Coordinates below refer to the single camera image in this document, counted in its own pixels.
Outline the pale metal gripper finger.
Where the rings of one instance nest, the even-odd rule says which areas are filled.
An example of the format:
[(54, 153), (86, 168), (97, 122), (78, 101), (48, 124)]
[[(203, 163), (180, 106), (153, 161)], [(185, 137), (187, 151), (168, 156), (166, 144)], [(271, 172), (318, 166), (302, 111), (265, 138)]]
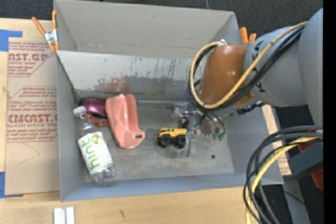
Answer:
[(181, 151), (183, 157), (191, 157), (196, 154), (197, 137), (192, 132), (187, 132), (185, 137), (185, 146)]
[(176, 116), (192, 116), (196, 110), (188, 103), (175, 103), (173, 105), (173, 115)]

